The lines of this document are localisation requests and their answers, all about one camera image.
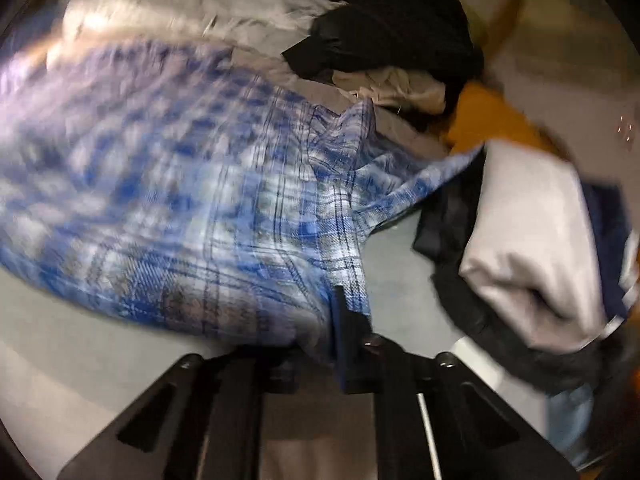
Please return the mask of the beige crumpled garment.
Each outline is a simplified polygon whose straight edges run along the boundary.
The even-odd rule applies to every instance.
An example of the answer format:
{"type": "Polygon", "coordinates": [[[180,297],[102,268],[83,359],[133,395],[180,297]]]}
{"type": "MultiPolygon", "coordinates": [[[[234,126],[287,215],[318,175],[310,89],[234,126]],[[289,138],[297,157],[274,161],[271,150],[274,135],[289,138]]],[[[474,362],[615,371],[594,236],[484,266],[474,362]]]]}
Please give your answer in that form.
{"type": "Polygon", "coordinates": [[[398,67],[355,73],[334,70],[332,82],[352,101],[370,99],[378,106],[415,108],[430,115],[442,114],[446,108],[446,86],[420,70],[398,67]]]}

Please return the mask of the wall socket panel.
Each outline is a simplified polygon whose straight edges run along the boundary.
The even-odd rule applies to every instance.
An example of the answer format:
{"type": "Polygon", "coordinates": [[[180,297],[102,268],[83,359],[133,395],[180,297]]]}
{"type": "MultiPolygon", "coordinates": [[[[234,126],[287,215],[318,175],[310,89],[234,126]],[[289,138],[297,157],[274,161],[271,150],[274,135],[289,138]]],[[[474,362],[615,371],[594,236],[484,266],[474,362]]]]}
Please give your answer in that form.
{"type": "Polygon", "coordinates": [[[620,115],[615,125],[615,139],[628,152],[631,152],[639,141],[639,126],[632,117],[620,115]]]}

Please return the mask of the black folded jacket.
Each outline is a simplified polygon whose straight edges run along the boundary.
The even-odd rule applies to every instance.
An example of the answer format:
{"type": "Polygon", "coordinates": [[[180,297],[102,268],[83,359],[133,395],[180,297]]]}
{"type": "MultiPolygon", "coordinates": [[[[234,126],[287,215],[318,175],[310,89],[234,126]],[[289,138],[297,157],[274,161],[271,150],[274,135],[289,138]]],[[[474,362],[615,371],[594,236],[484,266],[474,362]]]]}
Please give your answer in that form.
{"type": "Polygon", "coordinates": [[[428,196],[423,204],[412,248],[434,262],[432,282],[444,311],[459,330],[511,375],[539,391],[558,394],[581,386],[598,388],[623,369],[631,352],[624,331],[569,354],[527,347],[524,340],[480,299],[459,275],[480,201],[485,155],[428,196]]]}

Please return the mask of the light blue jeans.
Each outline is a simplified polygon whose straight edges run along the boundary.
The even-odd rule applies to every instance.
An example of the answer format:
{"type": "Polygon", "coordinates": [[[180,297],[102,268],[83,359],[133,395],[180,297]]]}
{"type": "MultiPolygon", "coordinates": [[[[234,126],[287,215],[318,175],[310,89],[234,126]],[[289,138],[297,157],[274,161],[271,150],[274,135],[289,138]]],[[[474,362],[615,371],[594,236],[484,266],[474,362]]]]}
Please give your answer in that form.
{"type": "Polygon", "coordinates": [[[547,399],[547,440],[576,469],[589,455],[586,434],[592,409],[593,393],[588,385],[547,399]]]}

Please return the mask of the blue plaid shirt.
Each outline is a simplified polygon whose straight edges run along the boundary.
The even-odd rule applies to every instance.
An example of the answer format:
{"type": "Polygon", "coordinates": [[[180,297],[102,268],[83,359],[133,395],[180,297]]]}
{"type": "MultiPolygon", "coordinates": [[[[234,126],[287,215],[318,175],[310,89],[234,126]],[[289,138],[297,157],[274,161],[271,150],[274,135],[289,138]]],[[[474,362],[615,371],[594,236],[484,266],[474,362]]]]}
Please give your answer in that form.
{"type": "Polygon", "coordinates": [[[321,354],[361,249],[472,162],[413,157],[368,101],[307,101],[209,44],[102,44],[1,69],[1,263],[143,325],[321,354]]]}

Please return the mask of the light grey duvet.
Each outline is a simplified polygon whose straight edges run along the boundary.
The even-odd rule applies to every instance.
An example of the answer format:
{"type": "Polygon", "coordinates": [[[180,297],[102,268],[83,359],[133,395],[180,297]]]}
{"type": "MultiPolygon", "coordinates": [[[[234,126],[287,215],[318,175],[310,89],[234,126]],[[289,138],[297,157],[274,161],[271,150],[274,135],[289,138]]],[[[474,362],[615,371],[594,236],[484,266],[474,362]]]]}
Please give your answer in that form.
{"type": "Polygon", "coordinates": [[[276,58],[308,37],[330,0],[63,0],[63,35],[214,38],[276,58]]]}

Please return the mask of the white folded garment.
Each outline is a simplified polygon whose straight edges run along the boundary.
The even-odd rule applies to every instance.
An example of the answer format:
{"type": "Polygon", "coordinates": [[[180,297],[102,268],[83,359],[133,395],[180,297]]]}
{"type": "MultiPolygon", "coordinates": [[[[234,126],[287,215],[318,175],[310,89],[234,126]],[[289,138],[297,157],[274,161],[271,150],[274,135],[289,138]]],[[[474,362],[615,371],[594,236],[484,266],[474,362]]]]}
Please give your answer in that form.
{"type": "Polygon", "coordinates": [[[559,157],[508,141],[487,142],[485,153],[459,273],[530,348],[576,352],[606,325],[578,173],[559,157]]]}

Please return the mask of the black jacket pile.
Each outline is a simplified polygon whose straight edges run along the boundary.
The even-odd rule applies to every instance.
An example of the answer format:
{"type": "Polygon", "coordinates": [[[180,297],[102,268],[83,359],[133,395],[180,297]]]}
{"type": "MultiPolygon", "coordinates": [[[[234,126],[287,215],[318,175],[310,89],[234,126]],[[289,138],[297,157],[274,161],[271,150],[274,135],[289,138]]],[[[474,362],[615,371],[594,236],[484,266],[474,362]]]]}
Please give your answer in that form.
{"type": "Polygon", "coordinates": [[[300,78],[327,81],[331,70],[387,66],[420,70],[445,85],[446,117],[464,85],[483,70],[459,0],[330,1],[340,6],[315,18],[309,36],[282,52],[300,78]]]}

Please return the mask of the navy folded garment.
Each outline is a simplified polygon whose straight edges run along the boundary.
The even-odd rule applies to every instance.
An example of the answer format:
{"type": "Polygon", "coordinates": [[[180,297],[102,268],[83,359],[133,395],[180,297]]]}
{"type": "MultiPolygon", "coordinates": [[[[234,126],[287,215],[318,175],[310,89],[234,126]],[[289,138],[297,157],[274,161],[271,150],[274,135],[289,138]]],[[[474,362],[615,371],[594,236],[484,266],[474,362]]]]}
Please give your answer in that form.
{"type": "Polygon", "coordinates": [[[598,257],[604,315],[608,322],[626,320],[638,298],[639,237],[627,217],[617,185],[580,182],[598,257]]]}

